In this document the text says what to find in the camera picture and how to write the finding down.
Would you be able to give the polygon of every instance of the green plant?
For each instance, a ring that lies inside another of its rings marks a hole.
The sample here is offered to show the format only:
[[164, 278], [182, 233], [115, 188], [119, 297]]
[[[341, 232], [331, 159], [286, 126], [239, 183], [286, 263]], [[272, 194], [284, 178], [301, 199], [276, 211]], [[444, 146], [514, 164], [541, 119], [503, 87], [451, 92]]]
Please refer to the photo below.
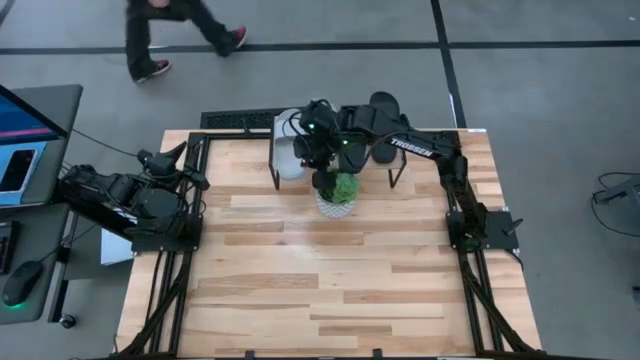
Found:
[[322, 190], [323, 199], [333, 204], [346, 204], [355, 200], [360, 190], [360, 181], [357, 177], [347, 173], [336, 174], [336, 186], [332, 189]]

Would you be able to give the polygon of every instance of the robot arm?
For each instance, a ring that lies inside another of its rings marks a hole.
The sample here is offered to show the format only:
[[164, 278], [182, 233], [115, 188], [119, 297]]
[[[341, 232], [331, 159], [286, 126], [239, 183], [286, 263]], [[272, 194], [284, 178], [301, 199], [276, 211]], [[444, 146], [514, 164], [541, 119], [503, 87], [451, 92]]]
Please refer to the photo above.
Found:
[[[464, 233], [476, 239], [487, 237], [487, 209], [479, 203], [467, 176], [467, 158], [462, 155], [455, 132], [422, 132], [412, 128], [406, 116], [391, 118], [371, 105], [343, 107], [335, 113], [322, 102], [311, 103], [302, 113], [294, 147], [303, 164], [327, 177], [331, 160], [353, 143], [375, 147], [381, 143], [433, 160], [438, 166], [440, 183], [457, 200], [464, 215]], [[367, 154], [359, 169], [368, 160]]]

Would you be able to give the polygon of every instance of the concrete floor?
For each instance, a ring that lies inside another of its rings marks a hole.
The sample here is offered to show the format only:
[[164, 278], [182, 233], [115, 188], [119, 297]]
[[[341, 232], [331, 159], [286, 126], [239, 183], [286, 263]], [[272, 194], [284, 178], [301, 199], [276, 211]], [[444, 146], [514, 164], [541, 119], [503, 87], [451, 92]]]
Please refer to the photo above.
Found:
[[[441, 2], [452, 42], [640, 39], [635, 0]], [[17, 0], [0, 26], [0, 48], [122, 46], [123, 3]], [[207, 3], [229, 25], [249, 25], [250, 41], [259, 44], [437, 40], [427, 1]], [[205, 44], [190, 23], [154, 24], [153, 36], [158, 46]], [[157, 150], [165, 129], [196, 128], [202, 111], [298, 105], [320, 96], [353, 104], [378, 89], [396, 94], [415, 126], [454, 126], [439, 50], [162, 57], [175, 68], [136, 86], [121, 54], [4, 55], [0, 83], [82, 84], [76, 127], [128, 151]], [[600, 227], [589, 200], [598, 174], [640, 171], [640, 48], [454, 50], [452, 57], [467, 124], [489, 129], [507, 203], [525, 219], [518, 234], [544, 348], [637, 359], [640, 311], [631, 287], [640, 284], [640, 239]], [[102, 172], [138, 169], [76, 136], [67, 161]], [[611, 224], [640, 233], [638, 212], [623, 202], [598, 210]], [[72, 330], [42, 320], [0, 327], [0, 357], [108, 354], [127, 270], [72, 283], [65, 311], [81, 319]]]

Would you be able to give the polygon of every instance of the wooden tabletop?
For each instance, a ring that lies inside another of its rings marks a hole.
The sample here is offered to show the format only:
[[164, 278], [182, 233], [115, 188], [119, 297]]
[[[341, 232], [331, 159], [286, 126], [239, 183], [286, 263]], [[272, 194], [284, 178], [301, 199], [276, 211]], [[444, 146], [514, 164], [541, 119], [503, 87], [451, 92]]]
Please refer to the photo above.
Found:
[[[163, 150], [188, 134], [167, 131]], [[479, 201], [502, 208], [487, 133], [461, 130], [460, 138]], [[205, 230], [193, 259], [179, 356], [242, 356], [246, 350], [371, 356], [375, 348], [386, 356], [473, 354], [434, 162], [408, 154], [395, 189], [386, 170], [365, 169], [353, 213], [332, 220], [316, 209], [310, 176], [274, 189], [267, 140], [216, 140], [210, 151]], [[485, 254], [496, 305], [525, 341], [539, 347], [520, 265], [501, 250]], [[155, 260], [150, 253], [134, 261], [119, 348], [144, 323]], [[491, 348], [479, 307], [485, 347]], [[169, 326], [166, 321], [161, 349]]]

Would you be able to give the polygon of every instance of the red sneaker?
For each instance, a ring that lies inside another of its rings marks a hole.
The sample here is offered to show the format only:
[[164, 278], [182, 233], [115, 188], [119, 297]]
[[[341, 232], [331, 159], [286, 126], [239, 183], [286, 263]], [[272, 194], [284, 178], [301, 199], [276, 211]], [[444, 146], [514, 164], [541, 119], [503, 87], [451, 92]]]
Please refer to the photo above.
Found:
[[235, 46], [234, 50], [240, 49], [247, 40], [247, 27], [241, 26], [231, 31], [231, 38], [233, 39], [233, 44]]
[[244, 42], [247, 40], [247, 27], [241, 26], [235, 30], [228, 32], [228, 38], [223, 48], [218, 49], [218, 55], [227, 57], [236, 50], [240, 49]]
[[138, 84], [143, 83], [154, 76], [158, 76], [164, 73], [165, 71], [169, 70], [169, 68], [171, 68], [171, 63], [168, 60], [158, 60], [158, 61], [154, 61], [154, 63], [156, 64], [156, 69], [154, 71], [152, 71], [146, 76], [135, 78], [133, 79], [133, 81], [135, 81]]

